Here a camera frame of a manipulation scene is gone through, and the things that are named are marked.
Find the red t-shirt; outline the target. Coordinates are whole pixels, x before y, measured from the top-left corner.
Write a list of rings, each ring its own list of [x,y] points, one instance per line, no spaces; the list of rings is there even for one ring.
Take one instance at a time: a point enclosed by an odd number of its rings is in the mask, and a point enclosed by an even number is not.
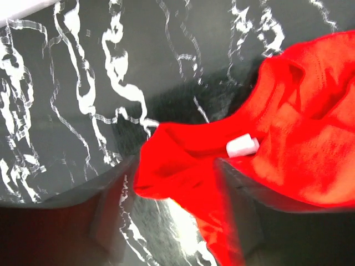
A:
[[[256,85],[229,117],[165,122],[142,146],[137,195],[172,199],[192,214],[221,265],[244,265],[240,230],[217,159],[262,202],[354,208],[354,31],[295,44],[265,59]]]

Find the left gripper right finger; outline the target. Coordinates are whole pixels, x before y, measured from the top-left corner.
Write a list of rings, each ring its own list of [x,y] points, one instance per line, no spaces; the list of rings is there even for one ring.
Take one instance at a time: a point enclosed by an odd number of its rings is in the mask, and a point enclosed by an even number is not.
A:
[[[354,208],[299,202],[250,179],[223,159],[232,218],[246,265],[354,265]]]

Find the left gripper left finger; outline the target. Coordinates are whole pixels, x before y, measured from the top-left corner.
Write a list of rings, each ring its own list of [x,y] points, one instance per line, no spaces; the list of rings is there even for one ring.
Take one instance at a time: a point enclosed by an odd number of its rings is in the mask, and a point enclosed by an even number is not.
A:
[[[119,201],[139,159],[40,204],[1,204],[1,265],[110,265],[126,242]]]

